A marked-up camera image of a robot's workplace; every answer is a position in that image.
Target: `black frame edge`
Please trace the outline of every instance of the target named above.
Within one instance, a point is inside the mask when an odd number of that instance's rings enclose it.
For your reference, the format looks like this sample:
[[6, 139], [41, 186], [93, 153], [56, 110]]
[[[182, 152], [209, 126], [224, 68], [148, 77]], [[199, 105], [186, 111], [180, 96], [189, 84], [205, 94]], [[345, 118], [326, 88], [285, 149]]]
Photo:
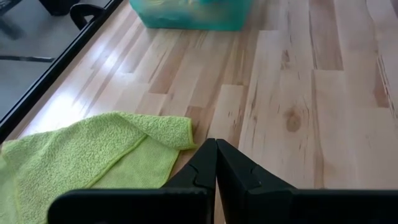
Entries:
[[88, 41], [90, 41], [97, 30], [106, 22], [109, 16], [122, 2], [123, 0], [110, 0], [104, 7], [104, 14], [80, 31], [75, 40], [73, 40], [40, 78], [30, 86], [9, 112], [0, 119], [0, 144], [11, 134], [14, 128], [16, 128], [26, 114], [40, 100], [43, 94], [51, 87], [56, 79], [68, 67], [70, 62], [72, 62], [76, 55]]

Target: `black metal frame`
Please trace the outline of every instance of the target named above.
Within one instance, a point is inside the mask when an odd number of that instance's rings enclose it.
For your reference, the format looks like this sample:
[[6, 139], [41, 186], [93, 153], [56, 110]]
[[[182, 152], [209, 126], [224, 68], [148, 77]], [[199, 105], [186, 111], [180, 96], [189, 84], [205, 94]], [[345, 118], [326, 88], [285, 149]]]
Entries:
[[48, 223], [213, 224], [216, 176], [227, 224], [398, 223], [398, 190], [296, 189], [223, 139], [207, 139], [160, 189], [68, 192]]
[[51, 63], [55, 60], [55, 58], [0, 55], [0, 60], [12, 60], [12, 61], [17, 61], [17, 62], [47, 62], [47, 63]]
[[22, 121], [24, 116], [40, 100], [43, 94], [61, 75], [64, 69], [75, 58], [79, 51], [87, 44], [95, 32], [104, 24], [108, 17], [122, 3], [123, 0], [110, 0], [104, 7], [104, 13], [96, 20], [91, 20], [68, 48], [51, 64], [45, 73], [26, 91], [11, 110], [0, 119], [0, 143]]

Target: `wood plank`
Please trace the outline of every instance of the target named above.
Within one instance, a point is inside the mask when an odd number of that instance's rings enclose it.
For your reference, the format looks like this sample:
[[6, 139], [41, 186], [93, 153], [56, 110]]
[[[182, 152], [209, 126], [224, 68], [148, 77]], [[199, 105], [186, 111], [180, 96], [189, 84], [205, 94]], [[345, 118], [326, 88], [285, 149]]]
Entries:
[[311, 72], [281, 71], [269, 98], [262, 165], [298, 188], [315, 187]]
[[217, 44], [213, 43], [212, 50], [206, 51], [206, 65], [193, 91], [190, 106], [206, 108], [213, 105], [220, 91], [233, 40], [229, 33], [215, 34], [214, 39]]
[[136, 113], [159, 115], [165, 100], [165, 94], [145, 93], [138, 104]]
[[366, 2], [336, 0], [335, 6], [350, 104], [388, 108], [377, 64], [375, 27]]
[[342, 70], [333, 0], [309, 0], [314, 68]]
[[135, 72], [137, 66], [140, 64], [143, 56], [148, 51], [155, 37], [157, 36], [157, 29], [143, 28], [142, 33], [137, 39], [137, 43], [132, 47], [128, 47], [129, 52], [124, 58], [123, 63], [118, 68], [119, 72]]
[[166, 94], [169, 91], [185, 52], [189, 49], [190, 44], [196, 41], [197, 37], [194, 34], [192, 30], [185, 30], [181, 33], [177, 40], [178, 44], [174, 45], [158, 76], [152, 82], [149, 92]]
[[398, 112], [395, 110], [398, 104], [398, 18], [390, 1], [366, 1], [369, 14], [374, 24], [375, 38], [378, 46], [379, 66], [382, 82], [385, 84], [387, 98], [395, 118]]
[[357, 186], [355, 158], [349, 148], [347, 89], [343, 72], [315, 70], [313, 106], [315, 120], [316, 187], [334, 189]]
[[258, 30], [250, 30], [233, 36], [224, 73], [224, 84], [249, 86], [258, 35]]
[[180, 36], [180, 30], [161, 29], [134, 73], [139, 82], [150, 83], [158, 76]]
[[236, 136], [236, 124], [244, 87], [222, 85], [208, 138], [220, 138], [231, 142]]
[[125, 94], [125, 89], [134, 88], [134, 86], [126, 86], [129, 81], [134, 79], [134, 74], [132, 73], [115, 73], [109, 83], [106, 85], [104, 90], [100, 93], [98, 99], [95, 97], [90, 103], [91, 106], [87, 108], [84, 112], [84, 117], [90, 117], [97, 114], [105, 113], [107, 111], [113, 110], [118, 99]]
[[359, 189], [396, 189], [397, 131], [387, 108], [353, 108], [348, 126]]
[[111, 56], [114, 48], [119, 44], [120, 40], [126, 35], [136, 18], [137, 14], [130, 11], [124, 22], [119, 23], [118, 26], [115, 27], [115, 30], [113, 30], [114, 35], [106, 42], [106, 45], [103, 47], [103, 51], [101, 53], [98, 52], [98, 58], [92, 65], [92, 69], [101, 68], [105, 61], [107, 61]]
[[279, 30], [284, 42], [281, 69], [314, 69], [308, 0], [280, 2]]
[[112, 110], [134, 113], [141, 102], [142, 97], [148, 91], [149, 84], [132, 83], [117, 98]]
[[266, 117], [272, 92], [279, 82], [282, 42], [278, 31], [261, 31], [257, 40], [239, 150], [261, 163]]
[[204, 60], [204, 56], [196, 50], [184, 56], [170, 90], [167, 93], [164, 106], [160, 112], [161, 115], [185, 115], [193, 95], [193, 90], [197, 85], [197, 80], [204, 69]]

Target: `gray floor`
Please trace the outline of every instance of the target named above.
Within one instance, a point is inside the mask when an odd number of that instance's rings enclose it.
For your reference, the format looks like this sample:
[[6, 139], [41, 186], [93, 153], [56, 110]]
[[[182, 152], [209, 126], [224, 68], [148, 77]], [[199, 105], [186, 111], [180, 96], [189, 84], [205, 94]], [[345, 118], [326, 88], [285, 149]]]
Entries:
[[[82, 0], [105, 6], [109, 0]], [[58, 57], [78, 35], [69, 16], [53, 17], [38, 0], [22, 0], [5, 15], [23, 36], [11, 40], [0, 32], [0, 54]], [[49, 67], [49, 63], [0, 60], [0, 119]]]

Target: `towel fold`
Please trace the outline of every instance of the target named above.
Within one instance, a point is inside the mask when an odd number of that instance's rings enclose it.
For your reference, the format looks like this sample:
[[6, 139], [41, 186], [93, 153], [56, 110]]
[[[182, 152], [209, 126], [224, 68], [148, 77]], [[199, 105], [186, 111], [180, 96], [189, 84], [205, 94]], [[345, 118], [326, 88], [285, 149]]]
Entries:
[[5, 142], [0, 223], [45, 223], [59, 195], [81, 188], [159, 188], [179, 150], [191, 149], [189, 118], [113, 112]]

